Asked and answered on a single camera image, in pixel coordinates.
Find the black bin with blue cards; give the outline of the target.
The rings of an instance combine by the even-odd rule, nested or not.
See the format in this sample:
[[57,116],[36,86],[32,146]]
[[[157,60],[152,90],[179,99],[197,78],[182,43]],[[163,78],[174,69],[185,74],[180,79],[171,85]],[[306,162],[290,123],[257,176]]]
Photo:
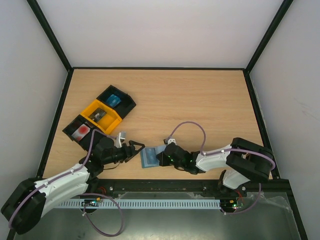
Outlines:
[[124,119],[136,106],[133,98],[113,85],[108,86],[97,98]]

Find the black aluminium frame rail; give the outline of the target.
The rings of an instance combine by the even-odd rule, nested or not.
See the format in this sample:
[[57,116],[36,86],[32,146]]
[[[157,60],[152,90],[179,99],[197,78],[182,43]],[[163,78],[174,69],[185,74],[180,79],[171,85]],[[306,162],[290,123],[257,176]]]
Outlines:
[[230,190],[222,186],[217,179],[209,180],[133,180],[133,179],[98,179],[90,192],[103,193],[116,197],[126,192],[179,192],[195,193],[203,197],[225,199],[227,197],[245,197],[249,192],[257,192],[259,186],[255,182],[241,185],[237,190]]

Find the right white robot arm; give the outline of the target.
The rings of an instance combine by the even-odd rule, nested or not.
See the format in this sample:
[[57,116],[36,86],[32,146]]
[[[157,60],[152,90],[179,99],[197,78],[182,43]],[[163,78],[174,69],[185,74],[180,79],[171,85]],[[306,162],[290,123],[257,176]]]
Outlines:
[[218,183],[218,191],[224,196],[229,196],[250,181],[259,184],[267,182],[270,172],[276,167],[273,157],[269,148],[240,137],[235,137],[225,147],[204,152],[188,152],[171,142],[156,154],[161,167],[173,166],[192,175],[228,167],[221,173]]

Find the blue card stack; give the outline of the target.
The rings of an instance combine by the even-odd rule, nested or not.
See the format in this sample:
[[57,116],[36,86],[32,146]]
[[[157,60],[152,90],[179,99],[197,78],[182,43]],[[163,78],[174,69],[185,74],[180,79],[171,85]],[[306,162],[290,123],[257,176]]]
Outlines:
[[106,99],[106,104],[109,105],[111,108],[116,107],[118,104],[121,103],[121,98],[115,94],[111,94],[107,99]]

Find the black card stack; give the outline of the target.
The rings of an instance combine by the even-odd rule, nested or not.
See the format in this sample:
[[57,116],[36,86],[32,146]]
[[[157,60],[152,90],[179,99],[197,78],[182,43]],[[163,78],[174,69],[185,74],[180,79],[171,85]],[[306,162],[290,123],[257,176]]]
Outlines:
[[98,123],[107,114],[102,108],[98,107],[88,118]]

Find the teal card holder wallet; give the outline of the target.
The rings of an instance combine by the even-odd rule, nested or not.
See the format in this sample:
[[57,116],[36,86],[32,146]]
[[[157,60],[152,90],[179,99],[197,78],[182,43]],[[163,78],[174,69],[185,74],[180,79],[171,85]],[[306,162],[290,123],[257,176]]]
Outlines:
[[160,163],[157,159],[157,155],[163,152],[166,145],[159,145],[154,147],[145,147],[140,152],[141,166],[145,168],[159,167]]

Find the black bin with red cards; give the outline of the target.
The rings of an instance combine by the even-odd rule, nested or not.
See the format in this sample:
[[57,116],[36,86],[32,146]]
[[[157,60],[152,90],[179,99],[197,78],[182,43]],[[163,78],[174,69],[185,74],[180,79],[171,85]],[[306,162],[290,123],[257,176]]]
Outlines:
[[108,128],[108,124],[103,117],[94,125],[82,115],[78,115],[71,123],[69,123],[62,132],[65,133],[72,141],[75,141],[85,151],[89,150],[93,130],[101,132]]

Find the yellow bin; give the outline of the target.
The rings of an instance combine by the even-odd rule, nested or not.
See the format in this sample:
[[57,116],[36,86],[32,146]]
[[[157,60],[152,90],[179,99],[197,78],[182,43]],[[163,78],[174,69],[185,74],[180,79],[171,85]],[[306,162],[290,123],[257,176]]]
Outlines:
[[103,102],[95,99],[80,115],[105,134],[110,134],[121,122],[119,114]]

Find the red white card stack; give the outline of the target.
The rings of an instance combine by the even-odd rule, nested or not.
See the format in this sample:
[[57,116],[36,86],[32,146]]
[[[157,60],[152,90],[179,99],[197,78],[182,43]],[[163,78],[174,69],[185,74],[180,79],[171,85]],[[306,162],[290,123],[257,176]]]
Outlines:
[[80,125],[71,135],[73,141],[80,142],[91,131],[91,128],[86,124]]

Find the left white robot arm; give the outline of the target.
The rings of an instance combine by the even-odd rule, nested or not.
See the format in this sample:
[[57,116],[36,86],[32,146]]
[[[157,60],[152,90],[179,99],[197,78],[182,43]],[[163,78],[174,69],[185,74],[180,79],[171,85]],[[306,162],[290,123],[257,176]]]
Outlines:
[[2,206],[0,212],[10,229],[21,235],[30,231],[40,219],[62,202],[97,188],[98,175],[111,163],[126,163],[145,145],[130,140],[116,147],[112,139],[103,137],[91,143],[87,155],[77,164],[50,178],[22,181]]

